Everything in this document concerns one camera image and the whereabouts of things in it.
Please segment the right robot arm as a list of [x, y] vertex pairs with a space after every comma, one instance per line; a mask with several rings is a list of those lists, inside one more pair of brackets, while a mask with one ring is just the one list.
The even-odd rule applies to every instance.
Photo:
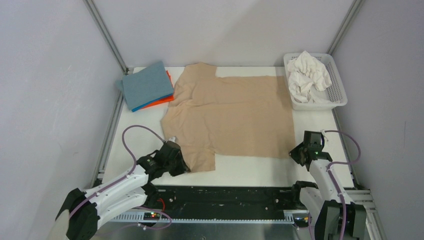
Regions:
[[292, 186], [291, 204], [308, 210], [307, 224], [313, 240], [362, 240], [365, 237], [367, 211], [344, 190], [333, 171], [342, 161], [333, 161], [324, 151], [326, 131], [305, 131], [303, 141], [289, 156], [305, 167], [314, 182], [297, 181]]

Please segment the beige t shirt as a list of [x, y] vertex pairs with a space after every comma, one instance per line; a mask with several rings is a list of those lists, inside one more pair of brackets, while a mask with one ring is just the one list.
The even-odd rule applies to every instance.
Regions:
[[216, 75], [206, 63], [187, 65], [161, 119], [192, 172], [213, 171], [215, 156], [284, 159], [295, 147], [290, 94], [283, 76]]

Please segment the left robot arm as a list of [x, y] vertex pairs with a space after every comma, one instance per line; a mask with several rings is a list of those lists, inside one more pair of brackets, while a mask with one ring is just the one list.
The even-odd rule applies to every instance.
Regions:
[[118, 215], [158, 201], [158, 189], [152, 183], [169, 173], [172, 177], [189, 172], [181, 147], [165, 141], [159, 150], [140, 157], [129, 169], [96, 187], [71, 190], [57, 216], [61, 227], [51, 240], [89, 240], [107, 222]]

